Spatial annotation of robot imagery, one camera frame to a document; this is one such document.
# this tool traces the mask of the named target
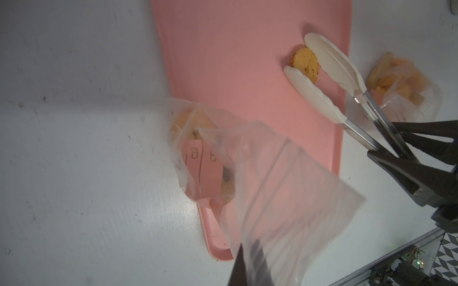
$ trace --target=food slice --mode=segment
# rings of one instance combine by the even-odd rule
[[[396,93],[404,97],[405,99],[410,100],[412,89],[410,88],[410,86],[407,83],[400,82],[398,83],[398,86],[396,87]]]
[[[420,106],[425,101],[425,97],[417,92],[413,92],[410,96],[410,102],[415,104],[416,106]]]
[[[371,75],[367,78],[366,85],[369,89],[374,89],[376,87],[378,79],[386,73],[386,71],[391,67],[393,62],[393,53],[388,52],[377,64],[377,66],[372,70]]]
[[[197,130],[198,127],[216,128],[213,121],[202,111],[185,111],[174,120],[170,128],[172,140],[176,139],[178,133],[185,127],[187,122],[189,122],[189,126],[185,130],[185,134],[183,134],[183,136],[188,140],[202,140],[202,137]]]
[[[404,64],[407,64],[407,63],[410,63],[412,62],[411,60],[409,59],[401,59],[401,58],[394,58],[393,59],[393,65],[404,65]]]
[[[318,79],[320,66],[315,53],[310,48],[304,47],[298,50],[291,61],[291,65],[300,70],[311,82],[315,83]]]
[[[396,75],[386,74],[377,82],[378,86],[390,86],[398,80]]]
[[[416,69],[413,77],[407,79],[407,83],[415,92],[424,92],[429,87],[428,80],[418,69]]]
[[[386,92],[387,92],[387,90],[384,87],[377,86],[375,88],[375,92],[372,94],[372,97],[375,99],[375,102],[378,105],[382,105],[383,97],[385,96]]]

